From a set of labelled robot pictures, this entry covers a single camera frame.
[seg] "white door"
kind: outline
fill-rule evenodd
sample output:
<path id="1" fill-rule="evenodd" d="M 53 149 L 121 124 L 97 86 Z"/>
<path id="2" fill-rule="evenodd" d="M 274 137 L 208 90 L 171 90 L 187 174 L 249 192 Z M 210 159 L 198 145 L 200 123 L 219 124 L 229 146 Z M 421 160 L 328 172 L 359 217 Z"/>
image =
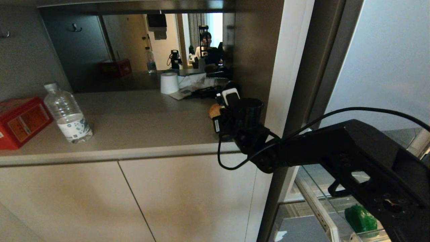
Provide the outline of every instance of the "white door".
<path id="1" fill-rule="evenodd" d="M 115 58 L 129 59 L 134 73 L 147 71 L 145 47 L 149 45 L 143 15 L 104 15 L 103 20 Z"/>
<path id="2" fill-rule="evenodd" d="M 0 202 L 47 242 L 154 241 L 114 161 L 1 168 Z"/>
<path id="3" fill-rule="evenodd" d="M 221 155 L 226 166 L 245 158 Z M 120 165 L 157 242 L 245 241 L 257 172 L 252 163 L 228 171 L 216 155 L 196 155 Z"/>

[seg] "bottle label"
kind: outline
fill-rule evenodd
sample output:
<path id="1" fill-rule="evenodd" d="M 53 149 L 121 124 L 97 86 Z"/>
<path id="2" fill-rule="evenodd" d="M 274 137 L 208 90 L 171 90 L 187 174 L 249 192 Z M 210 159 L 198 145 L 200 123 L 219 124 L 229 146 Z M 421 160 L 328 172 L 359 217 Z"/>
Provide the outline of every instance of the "bottle label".
<path id="1" fill-rule="evenodd" d="M 91 132 L 88 122 L 82 118 L 68 124 L 57 124 L 67 140 L 82 138 Z"/>
<path id="2" fill-rule="evenodd" d="M 148 71 L 155 71 L 155 70 L 157 70 L 155 62 L 147 62 L 146 63 L 146 67 L 148 67 Z"/>

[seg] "cabinet door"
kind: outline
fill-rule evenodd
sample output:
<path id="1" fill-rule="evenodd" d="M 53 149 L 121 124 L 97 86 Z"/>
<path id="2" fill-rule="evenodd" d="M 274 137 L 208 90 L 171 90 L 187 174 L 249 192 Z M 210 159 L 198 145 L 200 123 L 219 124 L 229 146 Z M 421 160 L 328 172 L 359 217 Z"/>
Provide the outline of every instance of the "cabinet door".
<path id="1" fill-rule="evenodd" d="M 154 241 L 114 161 L 0 168 L 0 202 L 47 242 Z"/>
<path id="2" fill-rule="evenodd" d="M 222 155 L 235 166 L 243 154 Z M 121 161 L 157 242 L 243 242 L 256 167 L 216 155 Z"/>
<path id="3" fill-rule="evenodd" d="M 44 242 L 1 203 L 0 241 Z"/>

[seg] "countertop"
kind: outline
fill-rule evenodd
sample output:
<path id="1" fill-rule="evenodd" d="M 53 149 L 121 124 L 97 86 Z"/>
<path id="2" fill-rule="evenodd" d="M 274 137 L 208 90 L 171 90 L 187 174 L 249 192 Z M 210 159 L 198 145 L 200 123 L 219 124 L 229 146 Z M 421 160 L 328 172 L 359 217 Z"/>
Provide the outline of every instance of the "countertop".
<path id="1" fill-rule="evenodd" d="M 94 136 L 70 144 L 55 122 L 18 150 L 0 150 L 0 167 L 214 154 L 218 137 L 207 115 L 212 99 L 177 101 L 159 90 L 75 95 Z M 223 152 L 237 151 L 233 142 Z"/>
<path id="2" fill-rule="evenodd" d="M 172 72 L 172 70 L 158 70 L 155 73 L 148 73 L 148 71 L 135 71 L 121 78 L 107 79 L 104 83 L 85 87 L 79 90 L 78 93 L 156 90 L 160 89 L 160 76 L 165 72 Z M 185 69 L 179 70 L 178 75 L 187 76 L 199 73 L 202 72 L 198 69 Z"/>

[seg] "bottle cap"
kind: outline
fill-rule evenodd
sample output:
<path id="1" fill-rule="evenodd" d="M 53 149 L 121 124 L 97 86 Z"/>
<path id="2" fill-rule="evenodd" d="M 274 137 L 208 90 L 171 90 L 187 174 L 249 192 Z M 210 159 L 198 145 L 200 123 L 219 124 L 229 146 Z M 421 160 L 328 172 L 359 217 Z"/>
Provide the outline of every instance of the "bottle cap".
<path id="1" fill-rule="evenodd" d="M 57 90 L 58 89 L 58 83 L 56 81 L 53 82 L 47 82 L 44 84 L 45 89 L 47 91 Z"/>

